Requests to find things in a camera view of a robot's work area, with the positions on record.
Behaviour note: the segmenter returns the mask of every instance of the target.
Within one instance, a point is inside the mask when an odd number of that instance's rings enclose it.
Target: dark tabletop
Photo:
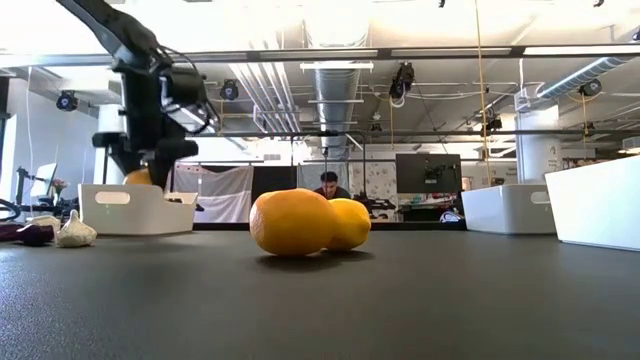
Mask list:
[[[639,359],[640,254],[374,232],[287,260],[246,232],[0,245],[0,359]]]

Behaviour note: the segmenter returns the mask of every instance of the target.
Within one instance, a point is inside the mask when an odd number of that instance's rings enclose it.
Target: white pillar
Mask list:
[[[538,99],[529,87],[515,96],[517,130],[559,129],[560,113],[554,100]],[[544,174],[562,170],[562,141],[556,135],[516,136],[519,184],[544,184]]]
[[[98,132],[124,132],[124,117],[118,115],[122,108],[120,104],[109,104],[100,106],[98,115]],[[102,174],[104,169],[105,149],[96,149],[96,164],[93,175],[94,184],[102,184]],[[124,175],[118,165],[109,158],[107,163],[107,184],[122,184]]]

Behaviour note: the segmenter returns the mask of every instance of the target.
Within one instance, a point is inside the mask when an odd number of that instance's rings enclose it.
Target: ceiling beam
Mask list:
[[[573,51],[574,48],[585,51]],[[640,46],[630,50],[628,44],[610,45],[529,45],[522,51],[520,46],[500,45],[483,47],[483,59],[567,59],[567,58],[601,58],[605,56],[640,56]],[[586,51],[597,48],[598,51]],[[325,48],[325,49],[286,49],[286,50],[247,50],[218,51],[186,54],[194,63],[247,63],[247,62],[312,62],[337,60],[446,60],[477,59],[478,48],[475,46],[446,47],[410,47],[410,48]],[[174,61],[186,63],[177,55]],[[112,63],[109,54],[84,55],[0,55],[0,67],[22,66],[108,66]]]

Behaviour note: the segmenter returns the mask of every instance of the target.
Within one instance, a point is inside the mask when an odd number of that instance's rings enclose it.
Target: garlic bulb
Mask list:
[[[78,217],[76,210],[71,210],[71,218],[58,232],[56,245],[59,247],[90,246],[98,233],[88,225],[85,225]]]

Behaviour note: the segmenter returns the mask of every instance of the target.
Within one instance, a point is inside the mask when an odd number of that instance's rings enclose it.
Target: monitor screen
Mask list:
[[[460,155],[396,154],[396,181],[398,194],[458,193]]]
[[[53,182],[57,167],[58,164],[51,163],[38,168],[36,179],[33,180],[33,187],[31,188],[32,197],[49,195],[49,189],[51,189],[51,183]]]

